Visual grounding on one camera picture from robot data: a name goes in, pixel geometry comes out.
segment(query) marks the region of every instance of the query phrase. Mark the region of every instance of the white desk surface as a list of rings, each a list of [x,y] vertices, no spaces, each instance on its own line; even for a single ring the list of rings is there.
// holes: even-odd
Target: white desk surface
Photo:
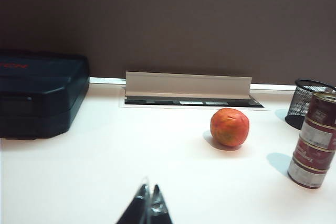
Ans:
[[[284,121],[290,94],[253,96],[236,151],[211,143],[217,109],[124,108],[122,86],[91,84],[60,136],[1,142],[1,223],[115,223],[148,177],[176,224],[336,223],[335,159],[319,189],[287,168],[299,131]]]

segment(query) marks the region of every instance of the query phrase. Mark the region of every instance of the can label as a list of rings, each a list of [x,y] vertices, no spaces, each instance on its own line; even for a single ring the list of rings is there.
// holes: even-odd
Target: can label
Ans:
[[[334,154],[335,151],[317,148],[299,138],[293,156],[310,168],[325,170],[330,167]]]
[[[310,101],[307,117],[322,125],[336,127],[336,94],[314,93]]]
[[[311,188],[320,187],[326,173],[315,173],[314,171],[304,169],[294,159],[292,159],[288,168],[288,174],[295,182]]]
[[[300,137],[309,144],[327,150],[336,149],[336,129],[318,125],[306,118],[300,132]]]

